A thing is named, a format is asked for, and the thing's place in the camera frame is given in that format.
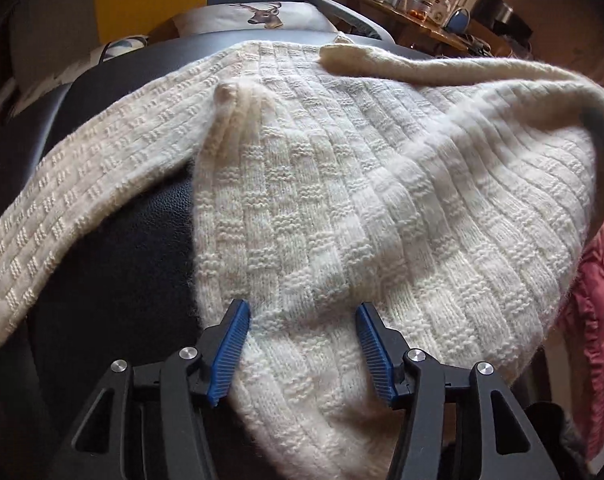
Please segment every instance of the silver screw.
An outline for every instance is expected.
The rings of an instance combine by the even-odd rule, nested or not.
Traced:
[[[480,372],[482,375],[491,375],[493,373],[493,365],[490,363],[485,363],[484,361],[482,361],[481,363],[477,364],[477,371]]]
[[[113,370],[116,374],[123,372],[127,368],[128,368],[128,363],[126,361],[124,361],[123,359],[118,359],[116,361],[113,361],[110,364],[110,369]]]
[[[406,352],[406,354],[409,356],[409,359],[411,361],[415,361],[416,363],[419,363],[420,361],[424,361],[426,359],[426,354],[419,348],[409,350],[408,352]]]
[[[193,359],[197,357],[197,348],[194,346],[184,346],[184,348],[179,351],[179,356],[186,360]]]

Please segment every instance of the pink garment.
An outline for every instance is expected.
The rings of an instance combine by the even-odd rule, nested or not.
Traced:
[[[557,324],[572,341],[584,344],[590,395],[586,405],[574,405],[573,418],[586,441],[590,460],[604,445],[604,224],[584,250]]]

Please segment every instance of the printed deer illustration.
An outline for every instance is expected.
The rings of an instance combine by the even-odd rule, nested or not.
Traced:
[[[282,6],[281,2],[268,2],[269,8],[267,10],[256,9],[245,4],[231,4],[231,7],[240,7],[241,9],[248,9],[254,12],[253,17],[248,20],[249,23],[255,25],[256,23],[264,23],[264,28],[278,28],[283,25],[282,20],[278,18],[279,8]]]

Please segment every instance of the knit pattern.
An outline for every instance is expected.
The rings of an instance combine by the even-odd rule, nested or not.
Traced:
[[[0,344],[74,240],[194,164],[197,308],[253,310],[231,397],[289,478],[384,478],[397,414],[354,309],[447,364],[511,380],[589,227],[604,90],[504,59],[249,42],[124,97],[64,139],[0,219]]]

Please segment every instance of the sofa armrest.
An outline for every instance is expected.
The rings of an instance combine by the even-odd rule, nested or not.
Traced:
[[[384,27],[381,27],[376,22],[369,20],[362,16],[355,10],[349,9],[338,2],[333,0],[306,0],[308,3],[316,6],[323,14],[332,14],[337,16],[339,19],[355,27],[358,32],[369,38],[376,40],[382,40],[386,43],[393,43],[395,41],[391,35],[386,31]]]

